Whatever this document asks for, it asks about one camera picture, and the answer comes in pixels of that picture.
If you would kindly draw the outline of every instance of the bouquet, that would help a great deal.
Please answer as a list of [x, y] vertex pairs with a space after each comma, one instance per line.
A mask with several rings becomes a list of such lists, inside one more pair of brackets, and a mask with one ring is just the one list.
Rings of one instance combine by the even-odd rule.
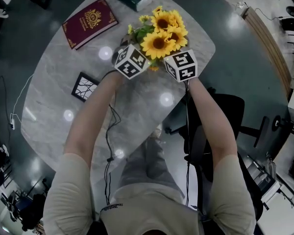
[[178, 11], [166, 11], [162, 10], [162, 6], [158, 6], [152, 13], [152, 16], [139, 17], [141, 27], [133, 28], [129, 25], [128, 34], [151, 61], [149, 68], [157, 71], [164, 57], [187, 45], [188, 40], [185, 36], [188, 31]]

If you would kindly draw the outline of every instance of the person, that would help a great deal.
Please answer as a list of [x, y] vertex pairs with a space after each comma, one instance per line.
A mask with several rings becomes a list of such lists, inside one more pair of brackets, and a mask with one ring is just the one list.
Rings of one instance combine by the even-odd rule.
[[[99, 222], [94, 222], [90, 191], [94, 144], [122, 83], [120, 73], [109, 73], [74, 119], [44, 207], [46, 234], [203, 235], [201, 214], [182, 204], [181, 190], [154, 137], [148, 137], [128, 157], [120, 188], [111, 205], [101, 210]], [[189, 81], [189, 89], [213, 154], [208, 215], [224, 234], [253, 234], [255, 211], [231, 125], [198, 78]]]

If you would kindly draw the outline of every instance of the white marble tabletop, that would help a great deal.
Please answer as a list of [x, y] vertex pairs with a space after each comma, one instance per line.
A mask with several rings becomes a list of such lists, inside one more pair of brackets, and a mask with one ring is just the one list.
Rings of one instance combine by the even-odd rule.
[[[96, 0], [85, 0], [73, 13]], [[200, 74], [213, 54], [215, 46], [200, 25], [172, 0], [153, 0], [141, 12], [134, 12], [118, 0], [107, 0], [116, 15], [119, 25], [95, 37], [79, 50], [71, 50], [60, 28], [43, 53], [28, 88], [25, 99], [21, 132], [33, 150], [54, 170], [68, 135], [71, 121], [64, 118], [66, 110], [75, 116], [83, 102], [71, 95], [81, 71], [100, 81], [104, 74], [113, 69], [111, 59], [99, 58], [99, 50], [108, 46], [112, 49], [120, 45], [127, 33], [128, 24], [138, 24], [140, 15], [151, 14], [158, 5], [166, 10], [176, 9], [183, 17], [189, 32], [190, 48], [194, 50]], [[109, 131], [114, 151], [122, 151], [125, 156], [133, 152], [163, 121], [185, 93], [183, 83], [177, 83], [164, 70], [147, 70], [127, 81], [117, 93], [115, 109], [121, 116], [121, 123]], [[169, 106], [162, 97], [170, 97]], [[94, 148], [92, 161], [92, 183], [103, 178], [109, 158], [105, 132], [111, 118], [110, 111], [104, 121]], [[121, 158], [111, 163], [115, 168]]]

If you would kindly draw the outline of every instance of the red book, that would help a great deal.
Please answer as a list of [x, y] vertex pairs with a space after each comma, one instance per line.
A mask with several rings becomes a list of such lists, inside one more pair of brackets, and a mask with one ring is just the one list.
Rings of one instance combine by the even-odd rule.
[[117, 25], [106, 0], [97, 0], [62, 24], [71, 49], [78, 49], [95, 36]]

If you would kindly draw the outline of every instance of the black frame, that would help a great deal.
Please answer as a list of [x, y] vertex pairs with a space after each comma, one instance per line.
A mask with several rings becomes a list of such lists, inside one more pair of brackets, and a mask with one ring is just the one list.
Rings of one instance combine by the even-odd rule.
[[86, 100], [85, 100], [84, 98], [80, 97], [79, 95], [77, 95], [77, 94], [75, 93], [75, 91], [76, 91], [76, 89], [77, 89], [77, 87], [78, 87], [78, 85], [79, 85], [79, 82], [81, 81], [82, 78], [87, 79], [88, 81], [92, 82], [93, 84], [95, 84], [95, 85], [97, 85], [97, 86], [99, 85], [99, 82], [98, 82], [97, 80], [93, 79], [92, 77], [90, 77], [89, 75], [85, 74], [85, 73], [82, 72], [82, 71], [81, 71], [80, 74], [78, 75], [78, 78], [77, 78], [77, 80], [76, 80], [76, 82], [75, 82], [75, 85], [74, 85], [74, 87], [73, 87], [73, 90], [72, 90], [71, 95], [72, 95], [72, 96], [75, 96], [76, 98], [78, 98], [79, 100], [81, 100], [81, 101], [83, 101], [83, 102], [86, 102]]

